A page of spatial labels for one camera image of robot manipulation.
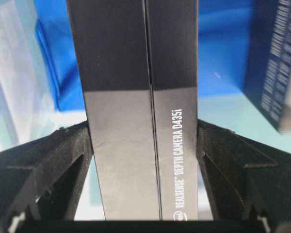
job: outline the light blue surface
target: light blue surface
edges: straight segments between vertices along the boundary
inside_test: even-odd
[[[242,93],[198,100],[201,120],[291,153],[291,133],[279,133]]]
[[[37,85],[35,85],[36,89],[33,90],[36,92],[36,96],[41,97],[45,96],[45,94],[50,93],[49,91],[49,84],[47,81],[47,75],[45,71],[45,66],[44,62],[42,59],[42,55],[40,52],[39,45],[37,43],[36,37],[35,37],[35,25],[36,25],[36,11],[34,7],[34,3],[32,0],[0,0],[0,8],[5,7],[7,4],[14,4],[16,7],[16,15],[17,15],[17,20],[20,21],[21,23],[21,31],[17,31],[17,33],[20,33],[21,35],[24,35],[25,38],[25,44],[26,47],[28,48],[29,51],[29,60],[31,61],[32,68],[34,75],[30,76],[29,78],[33,82],[37,82]],[[15,135],[11,136],[11,132],[9,129],[13,127],[15,122],[11,121],[5,121],[6,118],[3,117],[6,112],[10,111],[6,109],[6,105],[2,104],[2,102],[5,102],[4,99],[5,96],[0,95],[0,143],[2,149],[8,149],[10,147],[18,145],[17,139],[15,139]],[[36,100],[36,106],[35,109],[36,112],[38,112],[38,108],[40,108],[41,100]],[[42,124],[44,116],[42,116],[43,113],[37,114],[35,116],[36,121],[38,122],[35,125],[32,125],[32,130],[30,132],[30,139],[34,140],[37,139],[41,136],[45,136],[47,134],[50,134],[51,131],[53,130],[53,124],[51,122],[45,124],[44,126],[40,125]]]

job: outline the blue cloth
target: blue cloth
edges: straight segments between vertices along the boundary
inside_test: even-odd
[[[34,0],[36,37],[59,111],[85,109],[65,0]]]
[[[199,1],[199,97],[242,92],[253,4]]]
[[[65,0],[34,0],[56,109],[84,109]],[[198,95],[242,91],[253,0],[199,1]]]

